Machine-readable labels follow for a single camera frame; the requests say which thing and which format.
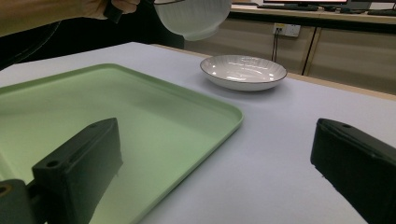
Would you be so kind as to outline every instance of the light green tray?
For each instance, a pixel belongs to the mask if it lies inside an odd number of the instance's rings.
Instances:
[[[124,164],[91,223],[136,223],[241,124],[239,109],[100,64],[0,89],[0,178],[31,167],[87,125],[117,118]]]

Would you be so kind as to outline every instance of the white plate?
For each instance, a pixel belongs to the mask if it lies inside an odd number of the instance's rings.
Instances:
[[[241,55],[210,57],[201,61],[201,68],[213,83],[236,91],[273,88],[288,73],[280,64]]]

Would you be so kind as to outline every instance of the white bowl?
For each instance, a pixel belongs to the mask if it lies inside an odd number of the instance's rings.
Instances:
[[[201,62],[201,68],[213,83],[236,91],[273,88],[288,73],[280,64],[241,55],[207,58]]]
[[[212,36],[230,13],[232,0],[156,0],[163,25],[186,40]]]

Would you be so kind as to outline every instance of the screw hole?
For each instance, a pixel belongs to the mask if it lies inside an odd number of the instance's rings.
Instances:
[[[47,167],[54,167],[57,166],[59,164],[58,161],[50,161],[49,163],[47,163]]]
[[[12,187],[8,184],[0,186],[0,197],[8,194],[8,192],[12,189]]]
[[[6,190],[7,190],[6,187],[1,186],[1,187],[0,187],[0,194],[6,192]]]

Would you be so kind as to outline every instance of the table surface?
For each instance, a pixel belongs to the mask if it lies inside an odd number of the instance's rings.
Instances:
[[[366,223],[309,161],[316,122],[342,121],[395,147],[394,97],[290,77],[267,91],[231,91],[205,78],[202,59],[129,43],[13,65],[0,71],[0,87],[117,63],[239,107],[241,128],[141,223]]]

